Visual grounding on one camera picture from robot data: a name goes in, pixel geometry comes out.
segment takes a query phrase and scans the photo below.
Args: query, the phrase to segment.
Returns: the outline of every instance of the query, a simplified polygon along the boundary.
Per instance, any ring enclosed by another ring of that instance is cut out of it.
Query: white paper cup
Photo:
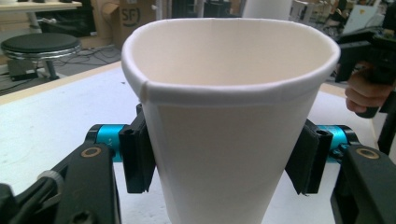
[[[156,21],[122,69],[177,224],[261,223],[338,46],[288,21]]]

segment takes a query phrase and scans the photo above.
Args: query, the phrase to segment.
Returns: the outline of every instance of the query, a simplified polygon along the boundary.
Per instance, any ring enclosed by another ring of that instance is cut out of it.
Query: white table surface
[[[0,182],[21,193],[78,147],[92,125],[131,123],[137,103],[119,63],[0,97]],[[321,91],[309,118],[347,125],[364,145],[375,147],[371,120],[347,111],[342,97]],[[123,223],[170,223],[157,173],[149,193],[133,195],[126,193],[122,165],[114,169]],[[319,194],[309,197],[297,195],[284,173],[262,223],[334,223],[330,196],[338,170],[328,163]]]

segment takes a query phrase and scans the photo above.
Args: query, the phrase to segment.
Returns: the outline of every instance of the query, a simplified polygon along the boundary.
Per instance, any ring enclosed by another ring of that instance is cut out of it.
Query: person
[[[364,113],[367,107],[379,107],[385,103],[389,94],[395,89],[396,82],[393,85],[370,82],[367,76],[372,72],[373,67],[368,65],[350,76],[345,90],[348,110]]]
[[[340,35],[348,16],[347,0],[335,0],[329,17],[322,27],[323,32],[329,36]]]

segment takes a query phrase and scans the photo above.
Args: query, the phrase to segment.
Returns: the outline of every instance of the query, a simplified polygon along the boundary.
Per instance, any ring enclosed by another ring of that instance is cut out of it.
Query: black stool
[[[49,72],[49,79],[59,77],[53,68],[52,60],[77,53],[81,42],[64,34],[29,34],[18,35],[1,44],[4,54],[10,59],[44,61]]]

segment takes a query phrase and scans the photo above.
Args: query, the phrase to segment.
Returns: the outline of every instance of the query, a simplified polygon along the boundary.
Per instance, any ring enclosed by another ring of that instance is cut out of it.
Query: chair leg
[[[53,68],[52,61],[46,61],[46,65],[49,72],[49,80],[59,79],[59,77],[56,75],[55,68]]]

